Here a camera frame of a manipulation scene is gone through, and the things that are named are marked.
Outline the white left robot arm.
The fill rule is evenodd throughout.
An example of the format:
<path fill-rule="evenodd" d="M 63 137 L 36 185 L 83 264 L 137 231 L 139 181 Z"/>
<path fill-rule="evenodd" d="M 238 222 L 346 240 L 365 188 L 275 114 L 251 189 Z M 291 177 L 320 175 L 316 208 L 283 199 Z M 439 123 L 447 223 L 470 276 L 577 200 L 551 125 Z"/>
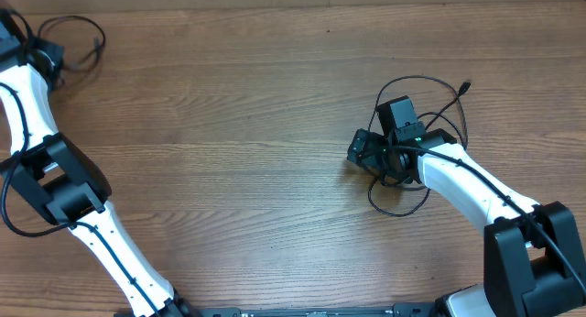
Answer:
<path fill-rule="evenodd" d="M 10 156 L 1 164 L 1 197 L 14 190 L 49 224 L 25 231 L 1 208 L 13 233 L 38 238 L 69 231 L 84 243 L 126 296 L 134 316 L 192 316 L 194 310 L 149 264 L 124 229 L 103 173 L 57 128 L 49 96 L 63 72 L 88 75 L 106 43 L 100 30 L 92 48 L 67 61 L 64 48 L 44 39 L 14 9 L 1 11 L 1 101 L 11 135 Z"/>

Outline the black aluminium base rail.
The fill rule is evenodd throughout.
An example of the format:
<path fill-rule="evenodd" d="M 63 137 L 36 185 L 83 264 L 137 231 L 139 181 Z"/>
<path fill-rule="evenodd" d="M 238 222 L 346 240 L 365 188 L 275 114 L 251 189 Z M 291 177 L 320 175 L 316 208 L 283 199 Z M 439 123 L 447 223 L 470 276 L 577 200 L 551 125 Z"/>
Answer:
<path fill-rule="evenodd" d="M 238 308 L 195 309 L 181 306 L 166 307 L 152 313 L 161 317 L 429 317 L 434 316 L 435 304 L 430 302 L 395 303 L 389 307 L 314 308 L 240 310 Z"/>

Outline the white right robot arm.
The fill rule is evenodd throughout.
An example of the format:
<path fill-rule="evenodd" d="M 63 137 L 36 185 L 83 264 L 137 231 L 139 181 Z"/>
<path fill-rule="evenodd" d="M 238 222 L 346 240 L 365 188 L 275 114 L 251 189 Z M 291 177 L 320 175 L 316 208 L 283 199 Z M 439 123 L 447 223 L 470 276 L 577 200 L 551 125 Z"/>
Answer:
<path fill-rule="evenodd" d="M 411 100 L 375 108 L 382 133 L 359 129 L 347 159 L 388 187 L 439 193 L 483 236 L 483 282 L 443 295 L 419 316 L 558 316 L 585 304 L 585 256 L 575 218 L 507 187 L 443 129 L 428 131 Z"/>

